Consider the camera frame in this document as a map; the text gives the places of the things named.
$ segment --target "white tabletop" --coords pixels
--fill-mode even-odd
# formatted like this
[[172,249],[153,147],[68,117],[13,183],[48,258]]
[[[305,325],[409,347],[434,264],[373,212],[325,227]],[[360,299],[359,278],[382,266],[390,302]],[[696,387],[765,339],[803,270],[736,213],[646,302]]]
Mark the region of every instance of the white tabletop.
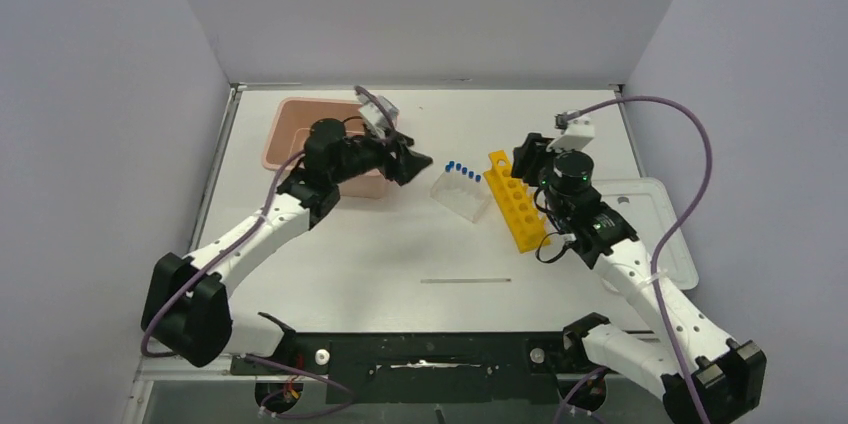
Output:
[[[611,91],[372,92],[400,109],[399,130],[435,164],[405,187],[391,185],[381,200],[342,197],[315,229],[242,283],[230,302],[234,311],[265,311],[304,332],[550,331],[593,311],[624,329],[646,329],[574,254],[554,264],[519,254],[496,205],[471,224],[429,197],[449,160],[485,170],[489,152],[511,155],[528,132],[553,136],[555,114],[610,99]],[[280,101],[296,96],[352,99],[353,93],[244,92],[201,245],[261,204],[272,176],[261,165],[263,146]],[[595,160],[595,179],[638,178],[618,108],[592,118],[597,137],[585,152]],[[426,283],[433,279],[498,282]]]

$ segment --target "white enclosure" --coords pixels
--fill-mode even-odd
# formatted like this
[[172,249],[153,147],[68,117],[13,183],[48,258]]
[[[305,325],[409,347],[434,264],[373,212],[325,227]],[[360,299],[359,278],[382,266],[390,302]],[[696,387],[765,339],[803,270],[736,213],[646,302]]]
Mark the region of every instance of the white enclosure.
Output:
[[[769,358],[747,422],[840,422],[846,22],[848,0],[0,0],[0,422],[120,419],[150,272],[188,248],[230,84],[354,81],[690,105],[716,153],[684,227],[691,296]],[[694,131],[626,114],[682,209]]]

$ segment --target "transparent acrylic stand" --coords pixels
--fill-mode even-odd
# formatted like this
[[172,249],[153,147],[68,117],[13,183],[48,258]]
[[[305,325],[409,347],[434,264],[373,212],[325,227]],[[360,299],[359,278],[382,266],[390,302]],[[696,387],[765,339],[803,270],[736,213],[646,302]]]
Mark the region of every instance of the transparent acrylic stand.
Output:
[[492,200],[482,175],[451,161],[430,189],[430,197],[471,222],[477,222]]

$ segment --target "wire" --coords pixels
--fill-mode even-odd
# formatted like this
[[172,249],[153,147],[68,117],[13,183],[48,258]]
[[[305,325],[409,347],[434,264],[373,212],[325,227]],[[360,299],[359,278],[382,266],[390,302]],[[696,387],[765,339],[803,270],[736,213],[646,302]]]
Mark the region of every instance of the wire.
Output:
[[[686,219],[692,214],[692,211],[695,210],[695,207],[701,202],[701,199],[704,197],[704,193],[707,192],[707,186],[710,183],[710,177],[712,177],[713,173],[713,148],[712,144],[710,144],[710,138],[707,135],[707,130],[704,127],[704,124],[698,119],[698,116],[695,115],[694,112],[689,110],[686,106],[672,101],[671,99],[666,99],[663,97],[656,96],[632,96],[632,97],[622,97],[618,99],[610,99],[608,101],[601,102],[599,104],[595,104],[593,106],[589,106],[586,109],[581,111],[577,111],[575,113],[571,113],[567,116],[568,120],[574,119],[576,117],[580,117],[584,114],[589,114],[590,112],[597,111],[598,109],[603,109],[608,106],[616,105],[616,104],[627,104],[631,102],[654,102],[657,104],[663,104],[665,106],[673,107],[678,111],[682,112],[692,121],[692,124],[695,125],[695,128],[698,130],[698,134],[701,136],[701,141],[704,144],[704,154],[705,154],[705,166],[704,166],[704,177],[701,181],[701,185],[698,188],[698,192],[695,194],[695,197],[692,199],[692,202],[689,203],[689,206],[686,207],[686,210],[674,221],[674,224],[668,229],[668,231],[663,234],[657,243],[657,247],[654,249],[654,253],[651,256],[651,274],[656,274],[659,269],[659,256],[662,249],[665,247],[666,243],[671,236],[680,229],[680,226],[686,222]],[[668,317],[668,309],[665,304],[665,299],[662,295],[662,288],[660,287],[661,279],[656,279],[653,282],[654,294],[657,298],[657,304],[660,308],[660,316],[662,317],[663,326],[665,327],[666,334],[668,334],[668,340],[671,342],[671,347],[674,349],[674,356],[677,358],[677,364],[680,367],[680,374],[683,375],[683,381],[686,383],[686,388],[689,390],[689,395],[692,397],[692,404],[695,406],[695,410],[698,413],[698,417],[701,419],[702,424],[710,424],[710,418],[707,416],[707,410],[704,408],[704,404],[701,402],[701,397],[698,395],[698,390],[695,389],[695,382],[692,380],[692,376],[689,374],[689,365],[686,362],[686,358],[683,355],[683,350],[680,347],[680,342],[677,340],[677,336],[675,335],[674,328],[671,325],[671,319]]]
[[295,375],[302,376],[302,377],[308,377],[310,379],[314,379],[316,381],[323,382],[324,384],[326,384],[330,387],[335,387],[336,389],[338,389],[338,390],[340,390],[340,391],[342,391],[345,394],[350,396],[350,400],[347,401],[347,402],[337,404],[337,405],[330,407],[328,409],[323,409],[323,410],[315,411],[315,412],[307,412],[307,413],[304,413],[304,414],[292,414],[292,415],[277,414],[277,413],[273,413],[273,412],[270,412],[267,409],[265,409],[265,404],[267,404],[268,401],[270,401],[271,399],[273,399],[273,398],[279,396],[280,394],[282,394],[283,392],[285,392],[285,387],[284,387],[280,391],[276,391],[276,392],[272,392],[271,394],[268,394],[259,403],[260,412],[264,411],[266,414],[269,414],[270,416],[275,417],[277,419],[304,420],[304,419],[314,419],[316,417],[328,416],[330,414],[335,414],[335,413],[337,413],[337,412],[339,412],[343,409],[350,407],[351,404],[353,404],[354,400],[356,399],[356,393],[355,392],[353,392],[352,390],[350,390],[349,388],[347,388],[343,384],[339,384],[338,382],[333,381],[332,379],[328,379],[324,376],[320,376],[318,374],[314,374],[314,373],[309,372],[309,371],[304,371],[302,369],[295,369],[294,367],[289,367],[289,366],[286,366],[285,364],[280,364],[278,362],[274,362],[274,361],[271,361],[271,360],[268,360],[268,359],[265,359],[265,358],[262,358],[262,357],[259,357],[259,356],[254,356],[253,354],[245,355],[244,360],[253,361],[257,364],[262,364],[263,366],[273,367],[275,369],[279,369],[281,371],[288,372],[290,374],[295,374]]
[[144,330],[144,336],[141,338],[141,354],[145,357],[171,357],[175,356],[174,352],[154,352],[148,349],[150,344],[150,339],[153,337],[153,331],[156,330],[156,327],[159,326],[159,323],[162,322],[162,319],[165,317],[165,314],[174,307],[177,301],[182,299],[183,296],[189,291],[189,289],[194,288],[194,286],[200,282],[200,280],[205,277],[209,271],[211,271],[215,266],[217,266],[221,261],[223,261],[227,256],[229,256],[233,251],[238,249],[242,244],[248,241],[256,231],[262,227],[262,223],[265,221],[265,217],[268,215],[268,211],[271,209],[271,202],[274,200],[274,196],[277,193],[277,182],[279,182],[280,177],[282,177],[283,172],[286,170],[286,166],[291,164],[295,159],[301,157],[303,155],[303,151],[298,151],[289,156],[285,162],[280,165],[280,168],[277,169],[277,172],[274,173],[274,180],[271,182],[271,187],[268,189],[268,194],[265,196],[265,203],[262,205],[262,210],[260,211],[261,217],[256,219],[256,222],[250,226],[250,229],[247,230],[241,237],[233,241],[232,244],[224,248],[217,256],[213,257],[208,264],[203,266],[202,269],[199,269],[194,273],[193,276],[185,283],[181,288],[171,296],[165,302],[165,305],[159,309],[153,319],[150,320],[150,324],[147,325],[147,329]]
[[[303,354],[298,354],[295,362],[296,362],[296,364],[295,364],[296,368],[303,369]],[[294,381],[297,380],[298,377],[300,377],[300,376],[292,375],[291,379],[289,379],[289,382],[286,383],[286,389],[288,390],[289,394],[291,394],[294,391]]]
[[542,256],[540,255],[540,253],[542,252],[542,246],[545,244],[545,239],[553,236],[554,234],[562,234],[562,232],[560,232],[560,231],[549,232],[548,234],[545,235],[545,237],[542,238],[541,241],[539,241],[539,246],[536,247],[536,260],[541,262],[542,264],[550,264],[552,262],[558,261],[562,256],[565,255],[566,252],[568,252],[569,249],[571,249],[571,246],[569,245],[569,243],[564,242],[562,244],[562,249],[560,249],[559,252],[557,252],[557,254],[554,257],[552,257],[550,259],[542,259]]
[[571,407],[571,408],[576,409],[578,411],[585,412],[586,415],[588,415],[592,419],[600,422],[601,424],[606,424],[606,421],[604,421],[604,419],[601,416],[595,414],[594,412],[590,412],[586,409],[571,405],[571,404],[569,404],[569,401],[571,401],[571,398],[573,398],[574,395],[577,394],[577,390],[580,389],[581,387],[583,387],[583,385],[586,384],[587,382],[589,382],[589,380],[591,380],[595,375],[603,374],[603,373],[607,372],[608,370],[609,369],[604,367],[604,366],[598,367],[597,369],[586,374],[579,381],[577,381],[577,384],[575,384],[574,387],[572,387],[571,390],[568,391],[568,394],[566,394],[565,397],[562,398],[561,401],[559,401],[559,407],[557,408],[556,414],[554,414],[554,424],[557,424],[560,421],[560,419],[562,419],[562,416],[565,414],[565,410],[568,407]]
[[536,209],[539,212],[541,212],[545,216],[547,216],[548,221],[550,221],[551,225],[554,226],[554,229],[556,229],[560,234],[562,234],[563,233],[562,229],[559,228],[559,225],[557,225],[556,220],[554,220],[553,212],[550,209],[548,209],[547,206],[542,207],[542,206],[539,205],[539,194],[541,194],[541,193],[542,193],[542,188],[541,187],[536,188],[536,192],[533,193],[533,205],[536,206]]

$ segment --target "pink plastic bin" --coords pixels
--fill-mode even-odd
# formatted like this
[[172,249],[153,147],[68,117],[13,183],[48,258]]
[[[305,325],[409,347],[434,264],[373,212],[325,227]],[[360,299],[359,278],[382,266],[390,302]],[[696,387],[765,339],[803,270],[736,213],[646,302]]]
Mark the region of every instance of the pink plastic bin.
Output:
[[[327,117],[343,120],[359,115],[359,103],[356,101],[338,101],[332,99],[309,99],[290,97],[280,102],[271,132],[262,154],[262,166],[276,171],[293,153],[303,149],[303,143],[309,136],[312,123]],[[363,134],[362,121],[354,119],[345,123],[349,134]],[[368,197],[379,199],[386,194],[389,182],[379,171],[371,171],[363,176],[343,182],[339,192],[343,196]]]

